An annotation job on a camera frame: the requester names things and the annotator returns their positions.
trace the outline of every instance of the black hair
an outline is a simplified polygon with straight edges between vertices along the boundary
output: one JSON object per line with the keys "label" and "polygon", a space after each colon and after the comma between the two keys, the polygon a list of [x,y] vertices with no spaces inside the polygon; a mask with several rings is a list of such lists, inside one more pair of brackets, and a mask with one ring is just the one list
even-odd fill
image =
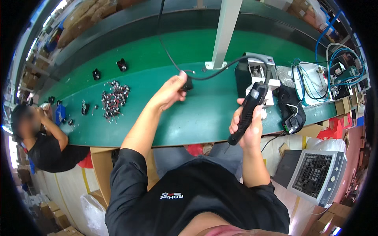
{"label": "black hair", "polygon": [[27,113],[27,111],[27,105],[18,104],[11,113],[11,128],[13,131],[13,138],[19,145],[21,145],[23,138],[19,136],[18,128],[21,118]]}

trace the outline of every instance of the green work surface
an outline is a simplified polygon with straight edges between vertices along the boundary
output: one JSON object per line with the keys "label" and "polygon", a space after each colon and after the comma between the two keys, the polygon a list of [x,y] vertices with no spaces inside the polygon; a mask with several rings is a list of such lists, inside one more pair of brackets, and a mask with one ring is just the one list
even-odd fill
{"label": "green work surface", "polygon": [[[161,37],[175,62],[183,64],[211,61],[216,34],[215,29],[203,29],[163,34]],[[257,32],[234,31],[225,60],[233,61],[244,52],[273,56],[277,65],[284,66],[290,66],[290,62],[296,57],[302,61],[315,61],[313,51],[295,43]],[[116,65],[121,58],[125,59],[130,68],[125,73],[120,72]],[[324,58],[319,56],[319,61],[324,61]],[[105,80],[169,65],[172,65],[172,62],[160,45],[159,38],[157,36],[144,38],[89,60],[61,78],[39,100],[47,101],[49,96],[63,99]],[[93,80],[92,71],[95,68],[101,72],[99,81]]]}
{"label": "green work surface", "polygon": [[[210,61],[214,48],[216,30],[180,31],[162,35],[171,56],[181,69],[196,71],[196,76],[204,77],[214,73],[203,73],[205,61]],[[290,66],[294,58],[314,61],[314,52],[289,41],[269,35],[235,31],[225,60],[232,61],[244,52],[255,52],[274,57],[277,65]],[[116,61],[124,58],[129,65],[127,72],[120,72]],[[161,117],[154,146],[171,146],[226,140],[228,127],[236,103],[237,90],[234,68],[206,81],[193,81],[194,89],[189,91],[185,102],[177,102]],[[101,79],[94,81],[92,71],[97,68]],[[171,76],[178,74],[160,45],[158,37],[149,37],[110,50],[75,70],[69,72],[54,85],[40,101],[55,96],[66,106],[66,114],[75,126],[61,125],[69,133],[70,143],[98,147],[119,147],[131,129],[140,112]],[[131,87],[126,106],[121,107],[117,124],[109,123],[102,116],[101,93],[110,91],[107,81],[118,80]],[[81,115],[81,103],[90,104],[89,113]],[[91,111],[95,104],[100,108]],[[336,116],[335,105],[326,104],[305,109],[306,124],[316,123]],[[267,109],[268,117],[263,121],[263,133],[282,130],[281,114],[278,107]]]}
{"label": "green work surface", "polygon": [[[182,69],[198,71],[197,76],[210,75],[213,71],[201,72],[204,62],[180,65]],[[186,101],[176,102],[165,111],[153,142],[154,146],[172,146],[193,143],[206,143],[226,140],[229,136],[228,127],[236,103],[237,89],[232,66],[225,72],[210,80],[193,81],[194,89],[187,94]],[[70,143],[101,147],[119,147],[137,120],[140,112],[149,99],[171,76],[176,75],[173,66],[164,66],[140,72],[129,73],[115,78],[120,84],[131,87],[129,98],[121,107],[123,116],[109,123],[102,116],[101,93],[110,91],[105,81],[81,90],[63,100],[66,113],[74,120],[75,126],[61,125],[64,131],[70,130]],[[81,114],[81,102],[90,104],[89,112]],[[98,110],[91,111],[95,104]],[[305,109],[307,124],[316,123],[336,115],[333,103],[313,106]],[[263,133],[273,133],[282,130],[281,114],[277,106],[267,109],[267,118],[263,121]]]}

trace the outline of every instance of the person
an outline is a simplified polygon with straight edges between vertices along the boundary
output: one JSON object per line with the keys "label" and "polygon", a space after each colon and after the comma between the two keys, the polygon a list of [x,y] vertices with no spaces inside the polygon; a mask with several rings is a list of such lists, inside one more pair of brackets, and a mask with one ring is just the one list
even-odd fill
{"label": "person", "polygon": [[[185,154],[183,147],[154,148],[160,180],[147,192],[146,157],[160,116],[176,101],[185,101],[186,92],[180,88],[186,80],[181,71],[164,83],[121,145],[110,176],[111,197],[105,214],[109,235],[287,234],[288,211],[274,194],[260,152],[261,106],[253,111],[240,145],[224,154],[227,158],[218,157],[227,143],[216,144],[209,156],[197,158]],[[237,130],[241,111],[242,107],[236,110],[230,133]]]}
{"label": "person", "polygon": [[34,166],[40,170],[57,173],[70,170],[76,164],[90,168],[89,147],[69,145],[67,135],[46,115],[49,109],[49,106],[44,111],[40,107],[17,105],[11,113],[15,141],[26,149]]}

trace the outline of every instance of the wrist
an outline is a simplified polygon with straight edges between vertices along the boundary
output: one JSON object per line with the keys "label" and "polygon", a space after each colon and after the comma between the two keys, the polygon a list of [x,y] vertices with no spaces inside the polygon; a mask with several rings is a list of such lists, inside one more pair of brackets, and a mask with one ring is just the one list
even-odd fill
{"label": "wrist", "polygon": [[150,100],[147,103],[147,105],[145,106],[145,109],[152,113],[157,113],[157,114],[161,114],[163,112],[161,105],[158,103],[155,103],[153,100]]}
{"label": "wrist", "polygon": [[260,145],[251,145],[243,148],[243,153],[248,156],[261,155]]}
{"label": "wrist", "polygon": [[47,116],[41,117],[41,124],[45,125],[49,121],[49,118]]}

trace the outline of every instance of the hand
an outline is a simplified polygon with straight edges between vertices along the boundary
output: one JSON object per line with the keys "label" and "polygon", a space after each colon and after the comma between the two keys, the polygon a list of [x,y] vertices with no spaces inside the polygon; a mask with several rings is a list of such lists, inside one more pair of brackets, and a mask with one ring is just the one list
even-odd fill
{"label": "hand", "polygon": [[36,117],[37,119],[40,120],[40,122],[43,124],[43,120],[48,118],[46,116],[46,113],[44,112],[44,110],[40,107],[36,107]]}
{"label": "hand", "polygon": [[186,80],[187,74],[184,71],[180,71],[178,76],[173,76],[163,84],[149,103],[165,111],[176,101],[185,101],[186,92],[182,91],[181,88],[186,83]]}
{"label": "hand", "polygon": [[45,112],[46,116],[52,120],[53,119],[53,111],[51,109],[51,104],[47,104],[46,106],[44,106],[43,108],[43,111]]}
{"label": "hand", "polygon": [[[240,105],[243,103],[243,101],[244,101],[244,98],[237,99],[237,103]],[[240,122],[240,115],[242,113],[242,110],[243,110],[243,107],[241,106],[234,113],[234,117],[231,120],[231,125],[228,128],[231,134],[234,134],[238,129],[237,125]],[[243,137],[239,141],[240,146],[243,149],[258,148],[260,150],[261,134],[262,134],[261,106],[257,106],[255,107],[255,110],[253,111],[253,118],[252,118],[251,124],[246,129]]]}

